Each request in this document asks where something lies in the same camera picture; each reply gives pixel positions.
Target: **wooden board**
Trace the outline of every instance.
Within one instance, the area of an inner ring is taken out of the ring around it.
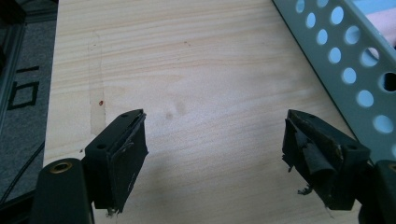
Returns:
[[[350,132],[270,0],[60,1],[45,164],[137,108],[149,154],[97,223],[358,222],[281,160],[289,108]]]

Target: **wire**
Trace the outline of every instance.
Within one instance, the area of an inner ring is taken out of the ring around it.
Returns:
[[[3,204],[6,202],[6,199],[8,198],[9,194],[11,191],[15,188],[17,185],[18,181],[22,177],[23,173],[27,170],[29,165],[32,163],[32,161],[38,156],[38,154],[44,149],[45,141],[38,147],[38,149],[35,150],[35,153],[29,158],[29,160],[22,166],[20,171],[17,173],[15,178],[12,180],[11,184],[8,186],[6,192],[3,194],[3,197],[1,198],[0,204]]]

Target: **perforated metal rail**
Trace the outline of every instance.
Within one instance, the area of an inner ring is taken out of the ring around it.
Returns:
[[[396,50],[347,0],[274,0],[322,84],[376,162],[396,159]]]

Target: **black tape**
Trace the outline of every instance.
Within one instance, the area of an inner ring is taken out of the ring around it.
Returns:
[[[11,95],[9,96],[7,110],[23,108],[28,105],[35,105],[35,101],[37,100],[37,92],[38,92],[39,82],[31,82],[31,83],[23,84],[20,86],[17,86],[17,85],[18,85],[18,82],[14,82],[12,84],[12,90],[11,90]],[[22,104],[14,105],[14,100],[15,100],[15,96],[17,95],[17,91],[25,89],[25,88],[32,88],[32,100],[22,103]]]
[[[39,66],[21,68],[21,69],[18,69],[15,73],[24,73],[24,72],[37,71],[39,68],[40,68]]]

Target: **gray carpet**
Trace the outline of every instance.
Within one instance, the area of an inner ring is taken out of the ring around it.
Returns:
[[[24,1],[22,6],[25,10],[36,10],[56,5],[50,1]],[[14,93],[8,99],[0,135],[0,196],[4,195],[23,165],[45,141],[55,29],[56,21],[25,24],[17,72],[14,74]],[[23,173],[7,201],[35,188],[42,163],[43,151]]]

